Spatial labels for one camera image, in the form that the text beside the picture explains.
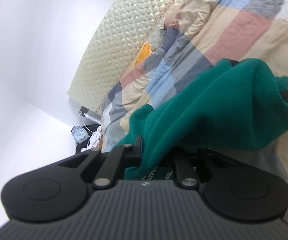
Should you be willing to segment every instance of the white wall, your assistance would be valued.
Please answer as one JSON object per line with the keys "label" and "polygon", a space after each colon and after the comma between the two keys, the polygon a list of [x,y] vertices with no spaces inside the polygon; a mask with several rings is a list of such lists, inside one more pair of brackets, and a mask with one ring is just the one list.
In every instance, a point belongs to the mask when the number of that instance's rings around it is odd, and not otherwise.
{"label": "white wall", "polygon": [[67,90],[114,0],[0,0],[0,81],[73,126],[80,105]]}
{"label": "white wall", "polygon": [[[70,130],[0,83],[0,191],[12,177],[73,155]],[[0,202],[0,226],[7,220]]]}

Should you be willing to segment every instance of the cream quilted mattress cover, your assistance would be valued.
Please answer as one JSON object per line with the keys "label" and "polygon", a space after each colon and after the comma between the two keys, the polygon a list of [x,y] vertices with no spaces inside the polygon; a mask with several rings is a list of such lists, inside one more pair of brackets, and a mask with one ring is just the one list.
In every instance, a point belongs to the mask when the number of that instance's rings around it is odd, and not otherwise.
{"label": "cream quilted mattress cover", "polygon": [[182,1],[116,0],[92,37],[68,95],[100,113],[103,99],[133,66],[143,43],[153,50],[161,45],[164,19]]}

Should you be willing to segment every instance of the bed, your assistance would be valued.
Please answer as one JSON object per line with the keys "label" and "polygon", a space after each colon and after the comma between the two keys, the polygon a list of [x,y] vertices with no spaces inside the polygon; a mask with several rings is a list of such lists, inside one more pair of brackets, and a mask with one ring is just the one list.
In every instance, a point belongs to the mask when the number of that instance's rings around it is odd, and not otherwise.
{"label": "bed", "polygon": [[[163,42],[139,64],[124,65],[100,103],[105,150],[127,134],[136,109],[158,107],[222,58],[260,58],[288,76],[288,0],[182,0],[164,18]],[[261,151],[222,152],[288,181],[288,131]]]}

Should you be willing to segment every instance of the checkered bedding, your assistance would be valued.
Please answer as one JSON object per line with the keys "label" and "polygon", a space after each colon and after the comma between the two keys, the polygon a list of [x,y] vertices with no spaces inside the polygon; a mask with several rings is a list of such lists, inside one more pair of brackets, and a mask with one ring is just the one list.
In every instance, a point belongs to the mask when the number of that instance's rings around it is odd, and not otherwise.
{"label": "checkered bedding", "polygon": [[[154,108],[183,90],[221,58],[260,58],[277,76],[288,76],[288,0],[185,0],[165,20],[164,44],[130,69],[102,105],[109,150],[128,132],[129,116]],[[288,173],[288,132],[276,142]]]}

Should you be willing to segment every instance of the green cloth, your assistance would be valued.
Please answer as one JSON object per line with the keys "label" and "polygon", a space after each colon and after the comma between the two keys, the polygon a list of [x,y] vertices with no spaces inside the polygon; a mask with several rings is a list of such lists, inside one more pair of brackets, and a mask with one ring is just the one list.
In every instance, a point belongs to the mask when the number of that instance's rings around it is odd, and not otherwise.
{"label": "green cloth", "polygon": [[150,173],[175,145],[258,150],[288,130],[288,104],[279,90],[288,77],[275,77],[267,64],[247,59],[232,67],[222,59],[183,91],[153,109],[144,105],[130,117],[130,131],[117,145],[143,137],[140,167],[124,179]]}

